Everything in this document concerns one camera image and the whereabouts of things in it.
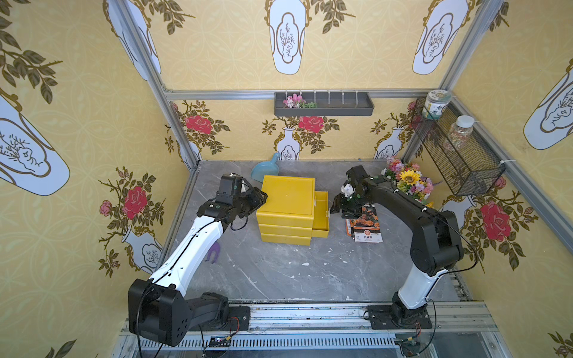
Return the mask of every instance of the yellow drawer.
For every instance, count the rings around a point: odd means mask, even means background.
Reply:
[[[312,237],[328,237],[330,230],[328,218],[328,191],[315,191],[315,219],[312,222]]]
[[[264,242],[288,243],[291,245],[304,245],[304,246],[311,245],[310,237],[261,234],[261,238]]]
[[[312,228],[315,179],[265,175],[262,190],[269,195],[257,210],[259,224]]]
[[[314,232],[314,229],[310,229],[309,227],[259,224],[258,228],[259,230],[261,230],[261,234],[273,234],[273,235],[311,237],[312,233]]]

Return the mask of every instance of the pink flowers in tray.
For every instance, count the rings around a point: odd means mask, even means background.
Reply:
[[[302,108],[303,104],[306,103],[302,96],[294,93],[292,96],[288,96],[286,100],[282,101],[288,108]]]
[[[434,183],[427,176],[422,176],[418,164],[404,164],[400,159],[390,158],[382,175],[393,180],[399,190],[413,196],[416,201],[429,207],[434,206],[434,202],[427,201],[434,190]]]

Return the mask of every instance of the blue dustpan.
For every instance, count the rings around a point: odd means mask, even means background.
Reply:
[[[262,183],[265,179],[265,175],[278,175],[277,160],[279,155],[279,153],[275,153],[270,162],[261,162],[254,166],[251,172],[251,178]]]

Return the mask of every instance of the robotic arm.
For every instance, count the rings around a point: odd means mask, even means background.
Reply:
[[[342,210],[342,217],[358,219],[362,206],[381,204],[412,230],[410,257],[412,269],[404,285],[394,294],[392,322],[406,328],[427,316],[426,298],[440,276],[464,257],[456,215],[439,212],[399,191],[384,176],[369,176],[362,166],[346,172],[348,180],[333,201],[331,213]]]
[[[267,195],[237,174],[225,174],[214,199],[197,211],[191,230],[149,280],[135,280],[128,292],[129,331],[176,346],[196,325],[224,326],[229,300],[216,293],[185,300],[191,278],[209,248],[236,218],[255,212]]]

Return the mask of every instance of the glass jar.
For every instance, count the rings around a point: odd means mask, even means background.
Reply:
[[[459,116],[452,123],[448,138],[444,140],[444,149],[447,151],[460,150],[468,141],[473,132],[473,123],[476,120],[470,116]]]
[[[427,119],[439,119],[451,100],[452,94],[450,92],[445,89],[433,89],[426,96],[422,116]]]

